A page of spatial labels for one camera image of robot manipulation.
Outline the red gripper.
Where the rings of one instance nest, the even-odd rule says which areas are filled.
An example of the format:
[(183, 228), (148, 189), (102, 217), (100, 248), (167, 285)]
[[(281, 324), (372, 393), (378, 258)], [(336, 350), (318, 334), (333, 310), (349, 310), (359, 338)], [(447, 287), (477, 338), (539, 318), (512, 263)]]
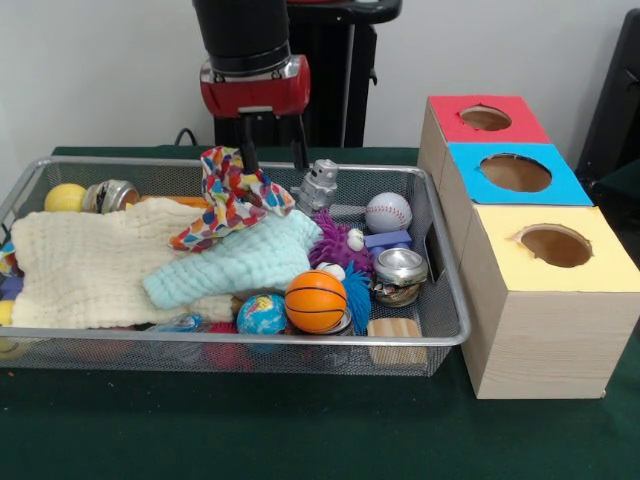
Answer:
[[(239, 118), (243, 113), (271, 111), (276, 116), (291, 116), (291, 149), (298, 171), (309, 168), (304, 122), (311, 91), (309, 72), (294, 77), (258, 81), (200, 81), (201, 94), (209, 112), (220, 118)], [(239, 149), (245, 173), (259, 168), (252, 135), (252, 117), (242, 116), (237, 123)]]

